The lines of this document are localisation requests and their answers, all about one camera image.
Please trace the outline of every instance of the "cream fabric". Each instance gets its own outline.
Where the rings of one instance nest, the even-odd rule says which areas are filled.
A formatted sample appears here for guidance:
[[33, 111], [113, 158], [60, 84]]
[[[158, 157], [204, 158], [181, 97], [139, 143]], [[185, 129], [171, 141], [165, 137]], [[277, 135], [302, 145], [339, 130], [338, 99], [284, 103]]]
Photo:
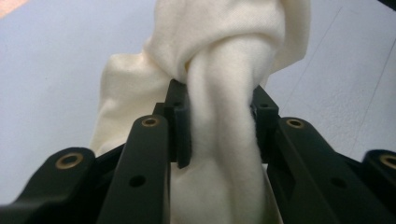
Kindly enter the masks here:
[[172, 223], [277, 223], [262, 170], [253, 90], [304, 57], [309, 0], [159, 0], [142, 53], [113, 55], [103, 73], [92, 149], [125, 142], [163, 102], [170, 79], [191, 98], [191, 164], [172, 166]]

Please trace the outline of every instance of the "black bracket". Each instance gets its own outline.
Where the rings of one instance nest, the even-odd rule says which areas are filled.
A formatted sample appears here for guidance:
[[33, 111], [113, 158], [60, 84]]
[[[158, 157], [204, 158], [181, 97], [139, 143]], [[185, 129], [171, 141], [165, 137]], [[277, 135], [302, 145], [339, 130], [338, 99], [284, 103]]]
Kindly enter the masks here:
[[[284, 223], [396, 223], [395, 152], [372, 150], [363, 162], [340, 155], [307, 121], [282, 119], [261, 87], [251, 112]], [[0, 222], [169, 223], [169, 164], [181, 169], [191, 156], [189, 97], [173, 80], [124, 145], [98, 158], [79, 147], [50, 156], [19, 198], [0, 206]]]

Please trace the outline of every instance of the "brass insert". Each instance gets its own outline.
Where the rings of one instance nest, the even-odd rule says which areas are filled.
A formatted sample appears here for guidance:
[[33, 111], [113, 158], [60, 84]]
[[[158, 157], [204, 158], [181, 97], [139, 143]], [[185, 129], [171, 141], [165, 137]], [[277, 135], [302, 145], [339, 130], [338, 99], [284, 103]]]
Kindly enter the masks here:
[[148, 118], [148, 119], [143, 119], [142, 121], [142, 125], [145, 127], [154, 127], [157, 126], [157, 124], [159, 124], [160, 121], [156, 118]]
[[60, 170], [73, 168], [81, 163], [83, 158], [82, 154], [78, 152], [67, 153], [56, 161], [56, 168]]

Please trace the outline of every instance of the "mounting hole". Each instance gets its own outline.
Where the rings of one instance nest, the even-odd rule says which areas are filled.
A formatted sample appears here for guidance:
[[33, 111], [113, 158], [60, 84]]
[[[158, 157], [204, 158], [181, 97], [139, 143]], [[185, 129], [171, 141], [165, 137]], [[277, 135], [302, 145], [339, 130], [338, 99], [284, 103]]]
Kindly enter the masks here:
[[332, 184], [334, 186], [336, 186], [339, 189], [346, 189], [347, 188], [347, 183], [345, 180], [338, 178], [338, 177], [334, 177], [331, 179]]
[[156, 126], [160, 121], [155, 118], [148, 118], [148, 119], [143, 119], [142, 125], [145, 127], [154, 127]]
[[142, 187], [146, 183], [146, 178], [142, 175], [136, 175], [129, 180], [129, 186], [132, 188]]
[[286, 123], [288, 123], [289, 126], [293, 128], [302, 129], [304, 127], [304, 124], [297, 119], [288, 119]]
[[83, 158], [84, 157], [81, 153], [71, 152], [59, 158], [59, 160], [56, 161], [55, 165], [56, 168], [60, 170], [66, 170], [77, 166], [80, 162], [82, 162]]
[[394, 155], [389, 155], [389, 154], [384, 154], [379, 157], [381, 162], [388, 167], [395, 169], [396, 170], [396, 156]]

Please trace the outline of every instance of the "twisted cloth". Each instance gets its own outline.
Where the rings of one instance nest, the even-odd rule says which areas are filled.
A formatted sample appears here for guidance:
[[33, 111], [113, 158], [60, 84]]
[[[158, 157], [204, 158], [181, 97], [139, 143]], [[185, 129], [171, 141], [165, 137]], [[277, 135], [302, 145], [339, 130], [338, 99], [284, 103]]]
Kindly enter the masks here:
[[124, 143], [174, 78], [191, 100], [192, 158], [171, 167], [171, 222], [281, 222], [249, 105], [270, 74], [304, 57], [309, 12], [309, 0], [159, 0], [142, 52], [106, 65], [92, 149]]

